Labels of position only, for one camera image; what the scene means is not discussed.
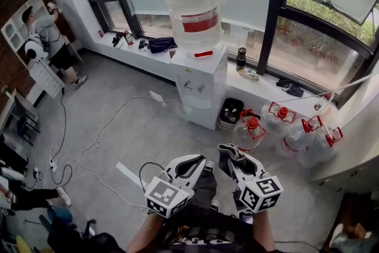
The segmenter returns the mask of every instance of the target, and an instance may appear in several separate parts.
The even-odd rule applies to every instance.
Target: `red cap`
[[[259,122],[256,117],[252,117],[249,119],[248,127],[250,127],[251,129],[255,129],[256,127],[258,127],[258,125],[259,125]]]
[[[285,116],[287,116],[287,114],[288,114],[288,109],[286,107],[280,108],[278,112],[278,116],[280,118],[284,118]]]

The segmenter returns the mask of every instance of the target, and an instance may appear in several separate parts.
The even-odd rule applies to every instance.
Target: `hand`
[[[49,13],[51,13],[54,10],[56,10],[60,14],[62,13],[62,9],[52,2],[49,2],[47,6],[49,7]]]

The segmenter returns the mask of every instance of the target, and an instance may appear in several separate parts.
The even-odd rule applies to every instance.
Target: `jeans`
[[[213,173],[203,170],[193,190],[195,194],[190,204],[209,210],[217,192],[217,181]]]
[[[9,181],[9,189],[17,198],[17,202],[11,204],[11,209],[14,211],[47,208],[49,203],[46,200],[59,196],[57,190],[27,191],[21,187],[21,181]]]

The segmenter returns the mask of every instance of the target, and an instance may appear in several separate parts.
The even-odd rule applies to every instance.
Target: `large plastic water jug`
[[[312,144],[316,135],[315,131],[321,127],[322,122],[319,116],[314,116],[309,120],[296,120],[277,144],[277,152],[286,156],[295,155]]]
[[[258,118],[252,116],[252,110],[246,110],[240,114],[240,120],[233,129],[233,143],[242,152],[255,149],[266,134],[259,124]]]
[[[296,112],[289,111],[277,103],[265,104],[261,110],[260,124],[266,135],[259,144],[260,149],[269,149],[275,146],[283,136],[288,133],[296,119]]]
[[[223,0],[165,0],[178,50],[201,57],[221,37],[220,4]]]
[[[319,162],[326,162],[333,158],[338,151],[338,145],[335,145],[343,135],[340,128],[329,130],[327,134],[324,128],[316,130],[312,144],[297,154],[297,159],[306,168],[311,168]]]

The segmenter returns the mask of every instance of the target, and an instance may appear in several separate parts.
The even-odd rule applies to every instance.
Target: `shoe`
[[[75,86],[75,89],[79,89],[88,79],[87,75],[78,77],[78,80],[75,81],[73,84]]]
[[[204,170],[210,171],[211,173],[213,173],[213,169],[214,169],[214,162],[213,161],[208,161],[205,164]]]
[[[220,202],[218,200],[216,200],[216,199],[212,200],[211,206],[210,206],[209,209],[212,210],[212,211],[218,212],[219,209],[220,209]]]
[[[71,206],[71,199],[66,193],[66,191],[62,187],[58,187],[57,189],[59,197],[65,202],[65,204],[69,207]]]

